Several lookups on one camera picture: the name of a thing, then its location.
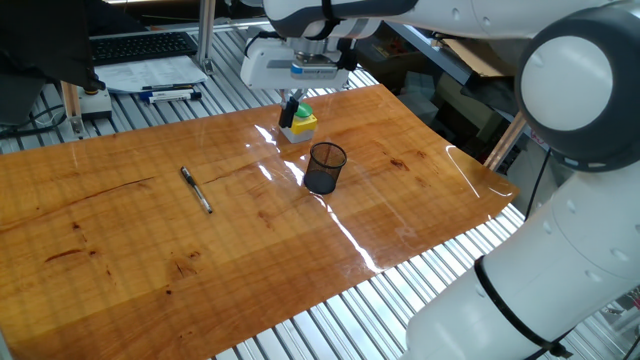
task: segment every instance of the black mesh pencil cup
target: black mesh pencil cup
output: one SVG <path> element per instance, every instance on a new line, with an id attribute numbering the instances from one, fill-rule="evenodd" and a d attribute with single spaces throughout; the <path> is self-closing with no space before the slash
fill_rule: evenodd
<path id="1" fill-rule="evenodd" d="M 304 185 L 313 193 L 331 194 L 346 163 L 347 154 L 340 146 L 327 142 L 313 145 Z"/>

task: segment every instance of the black pen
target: black pen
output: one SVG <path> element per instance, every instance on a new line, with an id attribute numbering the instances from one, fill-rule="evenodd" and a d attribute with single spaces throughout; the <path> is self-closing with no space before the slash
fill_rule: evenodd
<path id="1" fill-rule="evenodd" d="M 198 188 L 198 185 L 196 185 L 196 181 L 193 180 L 193 177 L 191 177 L 191 174 L 189 173 L 189 170 L 187 170 L 187 168 L 183 166 L 180 169 L 180 172 L 182 173 L 182 176 L 184 176 L 184 179 L 187 180 L 189 185 L 191 185 L 191 187 L 193 187 L 193 189 L 196 191 L 196 194 L 198 195 L 198 198 L 200 199 L 200 202 L 202 202 L 202 205 L 204 205 L 204 208 L 207 210 L 207 212 L 209 214 L 213 214 L 213 209 L 211 209 L 211 206 L 207 202 L 207 199 L 205 199 L 204 195 L 202 195 L 202 192 Z"/>
<path id="2" fill-rule="evenodd" d="M 193 89 L 193 84 L 169 84 L 169 85 L 153 85 L 143 86 L 143 91 L 149 90 L 177 90 L 177 89 Z"/>

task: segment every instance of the paper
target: paper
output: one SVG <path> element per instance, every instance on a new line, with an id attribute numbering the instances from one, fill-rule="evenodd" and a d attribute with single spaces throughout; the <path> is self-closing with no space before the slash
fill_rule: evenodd
<path id="1" fill-rule="evenodd" d="M 96 66 L 95 72 L 114 93 L 138 93 L 143 86 L 194 84 L 207 78 L 186 55 Z"/>

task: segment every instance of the wood grain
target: wood grain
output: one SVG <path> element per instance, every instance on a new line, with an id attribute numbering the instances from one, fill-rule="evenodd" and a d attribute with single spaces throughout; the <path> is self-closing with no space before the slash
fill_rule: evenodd
<path id="1" fill-rule="evenodd" d="M 310 99 L 349 156 L 301 186 L 279 107 L 0 156 L 18 359 L 204 359 L 497 215 L 517 189 L 383 87 Z M 214 208 L 180 175 L 186 166 Z"/>

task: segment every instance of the metal post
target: metal post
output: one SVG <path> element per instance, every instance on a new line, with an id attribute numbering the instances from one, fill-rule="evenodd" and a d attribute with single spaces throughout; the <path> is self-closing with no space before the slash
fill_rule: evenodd
<path id="1" fill-rule="evenodd" d="M 198 63 L 207 75 L 213 75 L 213 22 L 216 0 L 200 0 L 200 32 L 198 34 Z"/>
<path id="2" fill-rule="evenodd" d="M 80 110 L 78 87 L 64 81 L 61 84 L 64 108 L 67 111 L 67 119 L 71 124 L 71 130 L 75 136 L 82 137 L 85 135 L 85 130 L 82 122 L 82 111 Z"/>
<path id="3" fill-rule="evenodd" d="M 491 155 L 489 155 L 487 161 L 485 161 L 484 166 L 488 167 L 491 171 L 496 171 L 507 154 L 509 154 L 509 151 L 513 149 L 513 146 L 518 139 L 520 139 L 520 135 L 522 135 L 522 131 L 524 131 L 526 125 L 527 121 L 524 119 L 522 113 L 519 112 L 498 142 L 498 145 L 496 145 Z"/>

